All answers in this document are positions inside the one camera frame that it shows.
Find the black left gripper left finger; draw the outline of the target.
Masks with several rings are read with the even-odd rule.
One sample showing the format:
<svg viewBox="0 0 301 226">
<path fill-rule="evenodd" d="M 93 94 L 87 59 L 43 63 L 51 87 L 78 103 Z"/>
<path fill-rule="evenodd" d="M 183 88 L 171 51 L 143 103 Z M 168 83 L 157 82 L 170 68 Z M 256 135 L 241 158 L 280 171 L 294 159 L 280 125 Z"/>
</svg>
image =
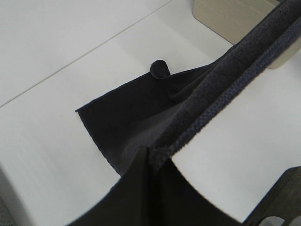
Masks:
<svg viewBox="0 0 301 226">
<path fill-rule="evenodd" d="M 139 147 L 134 159 L 107 195 L 71 226 L 150 226 L 149 149 Z"/>
</svg>

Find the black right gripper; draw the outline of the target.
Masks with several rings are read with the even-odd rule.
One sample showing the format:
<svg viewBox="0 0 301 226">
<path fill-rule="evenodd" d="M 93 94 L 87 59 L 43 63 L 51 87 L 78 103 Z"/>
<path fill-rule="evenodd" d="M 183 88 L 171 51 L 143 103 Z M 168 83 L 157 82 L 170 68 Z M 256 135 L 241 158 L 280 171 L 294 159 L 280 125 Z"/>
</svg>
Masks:
<svg viewBox="0 0 301 226">
<path fill-rule="evenodd" d="M 258 226 L 268 217 L 283 220 L 281 225 L 301 224 L 301 168 L 287 169 L 244 221 Z"/>
</svg>

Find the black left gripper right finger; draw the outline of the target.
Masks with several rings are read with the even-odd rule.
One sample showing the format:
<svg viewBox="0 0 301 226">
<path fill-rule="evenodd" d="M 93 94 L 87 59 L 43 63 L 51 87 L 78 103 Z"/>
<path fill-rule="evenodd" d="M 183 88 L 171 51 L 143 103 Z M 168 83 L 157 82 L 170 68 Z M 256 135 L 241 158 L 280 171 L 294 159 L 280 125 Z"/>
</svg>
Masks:
<svg viewBox="0 0 301 226">
<path fill-rule="evenodd" d="M 154 175 L 150 189 L 151 226 L 240 226 L 184 178 L 172 160 Z"/>
</svg>

